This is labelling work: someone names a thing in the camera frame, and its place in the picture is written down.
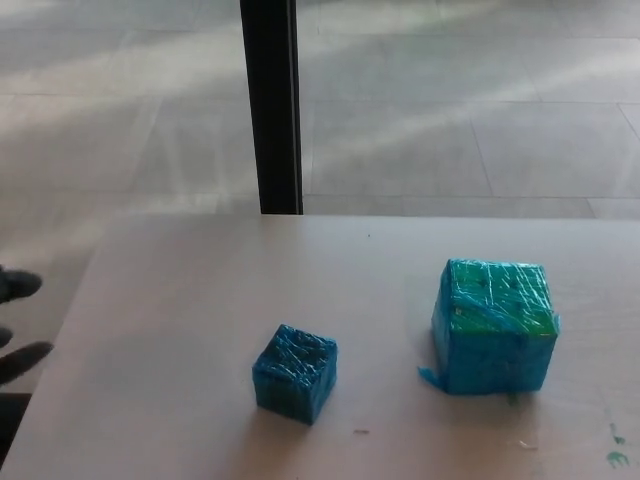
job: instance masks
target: black metal frame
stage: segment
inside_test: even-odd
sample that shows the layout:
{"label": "black metal frame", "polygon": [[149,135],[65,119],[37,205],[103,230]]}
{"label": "black metal frame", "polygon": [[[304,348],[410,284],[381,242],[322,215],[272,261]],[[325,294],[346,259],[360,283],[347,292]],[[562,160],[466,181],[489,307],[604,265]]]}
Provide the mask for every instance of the black metal frame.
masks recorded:
{"label": "black metal frame", "polygon": [[262,213],[302,214],[295,0],[240,0]]}

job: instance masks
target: cube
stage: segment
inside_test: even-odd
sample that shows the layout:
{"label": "cube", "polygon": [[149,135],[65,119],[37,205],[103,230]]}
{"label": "cube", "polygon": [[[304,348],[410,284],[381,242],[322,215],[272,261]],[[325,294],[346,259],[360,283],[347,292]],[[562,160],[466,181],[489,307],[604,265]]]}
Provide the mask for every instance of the cube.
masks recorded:
{"label": "cube", "polygon": [[539,390],[560,332],[542,266],[464,259],[447,262],[432,324],[453,395]]}
{"label": "cube", "polygon": [[312,425],[336,383],[338,346],[280,325],[253,365],[258,406]]}

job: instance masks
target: tape wrapped box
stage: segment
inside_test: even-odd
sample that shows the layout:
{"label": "tape wrapped box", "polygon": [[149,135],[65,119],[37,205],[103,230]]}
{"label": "tape wrapped box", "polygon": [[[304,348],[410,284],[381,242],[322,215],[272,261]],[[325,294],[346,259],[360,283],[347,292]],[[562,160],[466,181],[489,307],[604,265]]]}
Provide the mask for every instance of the tape wrapped box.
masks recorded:
{"label": "tape wrapped box", "polygon": [[454,395],[542,387],[559,334],[540,265],[452,259],[433,312],[437,383]]}
{"label": "tape wrapped box", "polygon": [[338,346],[280,325],[253,365],[258,406],[312,425],[336,383]]}

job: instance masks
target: tiled floor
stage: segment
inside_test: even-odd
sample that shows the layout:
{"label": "tiled floor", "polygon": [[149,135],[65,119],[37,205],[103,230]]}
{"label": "tiled floor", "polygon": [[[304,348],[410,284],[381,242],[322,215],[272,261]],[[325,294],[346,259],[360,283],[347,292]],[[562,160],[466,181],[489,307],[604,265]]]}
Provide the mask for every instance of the tiled floor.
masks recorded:
{"label": "tiled floor", "polygon": [[[298,0],[298,30],[308,213],[640,218],[640,1]],[[13,345],[116,215],[257,212],[253,162],[238,0],[0,1],[0,263],[46,278]]]}

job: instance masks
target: table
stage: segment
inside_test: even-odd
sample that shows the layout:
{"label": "table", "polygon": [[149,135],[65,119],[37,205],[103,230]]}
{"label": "table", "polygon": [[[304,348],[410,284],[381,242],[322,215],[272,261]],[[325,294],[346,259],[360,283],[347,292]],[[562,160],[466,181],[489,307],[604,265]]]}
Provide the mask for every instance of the table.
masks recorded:
{"label": "table", "polygon": [[[563,316],[537,395],[416,371],[449,257],[539,262]],[[640,478],[640,224],[141,216],[92,260],[3,480]],[[334,337],[307,428],[258,411],[280,323]]]}

